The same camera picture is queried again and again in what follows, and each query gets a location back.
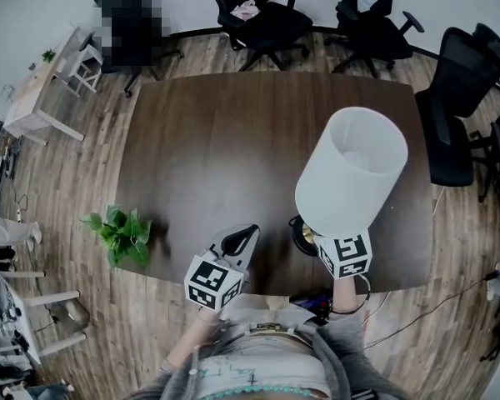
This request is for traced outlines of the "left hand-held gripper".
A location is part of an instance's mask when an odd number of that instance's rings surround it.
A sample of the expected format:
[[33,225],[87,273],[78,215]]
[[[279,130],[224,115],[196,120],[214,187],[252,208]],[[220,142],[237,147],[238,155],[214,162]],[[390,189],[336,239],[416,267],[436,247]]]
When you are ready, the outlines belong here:
[[225,308],[243,290],[259,237],[256,224],[237,224],[214,234],[187,270],[186,299],[209,310]]

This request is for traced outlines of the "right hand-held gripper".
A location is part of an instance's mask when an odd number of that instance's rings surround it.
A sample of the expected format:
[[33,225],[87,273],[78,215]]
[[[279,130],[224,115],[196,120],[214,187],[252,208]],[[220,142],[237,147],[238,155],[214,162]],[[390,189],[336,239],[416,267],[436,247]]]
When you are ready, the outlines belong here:
[[345,239],[316,235],[314,244],[318,257],[334,280],[364,274],[370,267],[373,252],[368,230]]

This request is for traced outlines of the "white table lamp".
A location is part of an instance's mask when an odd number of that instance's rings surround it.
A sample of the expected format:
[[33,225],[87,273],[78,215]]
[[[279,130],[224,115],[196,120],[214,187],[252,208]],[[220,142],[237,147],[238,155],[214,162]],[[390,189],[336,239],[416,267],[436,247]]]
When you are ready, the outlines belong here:
[[345,107],[328,120],[295,187],[298,249],[317,255],[314,238],[355,239],[381,211],[408,160],[401,130],[380,112]]

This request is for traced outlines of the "person's left forearm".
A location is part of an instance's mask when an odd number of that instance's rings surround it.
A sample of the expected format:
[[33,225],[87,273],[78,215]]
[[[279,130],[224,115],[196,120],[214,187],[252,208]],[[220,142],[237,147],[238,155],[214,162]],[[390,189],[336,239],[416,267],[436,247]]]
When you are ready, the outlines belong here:
[[221,323],[220,316],[220,312],[201,308],[193,323],[167,355],[167,362],[180,368],[196,347],[208,342]]

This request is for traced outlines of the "person's right forearm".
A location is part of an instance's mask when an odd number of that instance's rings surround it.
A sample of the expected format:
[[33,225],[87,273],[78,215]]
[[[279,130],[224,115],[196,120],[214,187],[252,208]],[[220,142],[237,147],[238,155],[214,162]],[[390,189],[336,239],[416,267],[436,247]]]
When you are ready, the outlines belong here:
[[358,300],[353,277],[342,278],[334,281],[332,291],[332,311],[346,314],[358,308]]

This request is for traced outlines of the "gold buckle belt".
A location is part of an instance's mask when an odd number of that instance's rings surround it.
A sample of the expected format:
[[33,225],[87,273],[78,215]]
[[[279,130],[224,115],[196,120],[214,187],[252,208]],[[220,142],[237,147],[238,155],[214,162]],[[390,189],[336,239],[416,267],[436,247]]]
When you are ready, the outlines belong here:
[[280,333],[289,336],[310,337],[314,333],[313,327],[300,325],[282,325],[279,323],[257,323],[248,325],[243,332],[245,335],[253,335],[257,333]]

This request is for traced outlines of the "person's grey cardigan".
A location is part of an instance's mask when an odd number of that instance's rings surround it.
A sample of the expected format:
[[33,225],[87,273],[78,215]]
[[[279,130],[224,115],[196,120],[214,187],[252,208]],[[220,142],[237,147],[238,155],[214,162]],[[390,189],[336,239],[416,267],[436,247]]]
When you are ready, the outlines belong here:
[[[196,347],[178,368],[167,360],[160,373],[148,385],[129,394],[125,400],[197,400],[197,369],[199,361],[220,353],[234,339],[245,335],[251,324],[279,323],[311,326],[310,337],[298,337],[310,345],[325,368],[331,388],[329,400],[410,400],[409,395],[383,377],[364,353],[360,318],[354,312],[336,317],[319,327],[310,320],[307,310],[290,305],[273,311],[263,300],[248,295],[238,297],[221,313],[221,323],[208,342]],[[288,396],[276,393],[243,394],[206,400],[317,400],[312,397]]]

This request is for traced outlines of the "green plant in white pot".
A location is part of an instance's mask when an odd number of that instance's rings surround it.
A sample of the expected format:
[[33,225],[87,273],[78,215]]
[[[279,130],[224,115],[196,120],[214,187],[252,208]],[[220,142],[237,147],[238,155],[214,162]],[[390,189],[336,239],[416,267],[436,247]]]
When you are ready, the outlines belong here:
[[152,221],[142,220],[137,209],[124,212],[118,205],[108,205],[105,217],[91,212],[80,222],[100,237],[112,268],[120,267],[126,259],[142,268],[148,266]]

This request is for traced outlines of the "person's white printed shirt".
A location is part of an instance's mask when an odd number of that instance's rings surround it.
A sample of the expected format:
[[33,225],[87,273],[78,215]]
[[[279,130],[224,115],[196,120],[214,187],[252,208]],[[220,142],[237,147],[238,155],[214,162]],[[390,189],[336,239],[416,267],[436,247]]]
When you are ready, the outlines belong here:
[[323,362],[297,337],[242,335],[199,361],[197,400],[254,393],[331,398]]

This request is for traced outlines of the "white workbench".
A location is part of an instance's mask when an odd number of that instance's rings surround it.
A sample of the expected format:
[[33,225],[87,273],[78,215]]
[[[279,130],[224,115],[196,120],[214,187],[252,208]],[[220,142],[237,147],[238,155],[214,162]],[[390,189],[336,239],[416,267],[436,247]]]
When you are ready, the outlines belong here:
[[29,318],[29,309],[35,307],[48,306],[55,303],[65,303],[66,301],[80,298],[78,290],[59,292],[49,295],[39,295],[35,297],[22,297],[15,291],[8,279],[14,278],[44,278],[45,272],[2,272],[0,271],[0,288],[5,291],[5,310],[0,312],[0,328],[4,336],[12,335],[12,340],[17,341],[15,333],[27,344],[27,354],[37,363],[41,363],[41,358],[70,348],[87,339],[84,332],[75,332],[70,337],[49,344],[46,347],[39,347],[35,340],[35,330]]

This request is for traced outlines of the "pink crumpled cloth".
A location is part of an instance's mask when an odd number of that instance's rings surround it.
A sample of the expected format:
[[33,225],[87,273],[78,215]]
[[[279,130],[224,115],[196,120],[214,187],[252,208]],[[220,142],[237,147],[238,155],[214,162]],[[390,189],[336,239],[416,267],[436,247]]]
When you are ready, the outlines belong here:
[[237,5],[231,14],[244,22],[254,18],[260,13],[260,10],[254,0],[247,0],[240,5]]

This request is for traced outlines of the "white stool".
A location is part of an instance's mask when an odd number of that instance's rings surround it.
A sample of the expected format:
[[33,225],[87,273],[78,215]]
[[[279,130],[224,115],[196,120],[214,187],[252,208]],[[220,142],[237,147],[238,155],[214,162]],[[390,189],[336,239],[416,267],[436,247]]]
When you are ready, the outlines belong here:
[[[89,68],[87,62],[95,60],[97,71]],[[61,58],[57,63],[54,76],[59,79],[70,93],[77,98],[80,90],[86,88],[92,93],[97,93],[97,85],[102,76],[103,57],[91,44],[86,44],[82,50],[71,52],[67,57]]]

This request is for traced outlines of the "light wooden white-legged table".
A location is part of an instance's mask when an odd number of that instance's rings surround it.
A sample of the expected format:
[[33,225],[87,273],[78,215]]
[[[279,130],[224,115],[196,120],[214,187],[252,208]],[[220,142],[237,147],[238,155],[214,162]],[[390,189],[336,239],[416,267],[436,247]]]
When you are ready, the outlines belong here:
[[23,80],[13,94],[12,104],[3,123],[3,128],[7,132],[15,138],[26,138],[42,146],[45,146],[47,141],[39,137],[36,131],[43,128],[56,128],[80,142],[84,139],[80,132],[43,111],[43,101],[53,80],[61,82],[54,76],[59,60],[66,58],[73,51],[82,50],[86,44],[91,44],[92,38],[91,34],[83,33],[80,27],[73,27],[53,49],[56,53],[53,60],[50,63],[42,62],[37,65]]

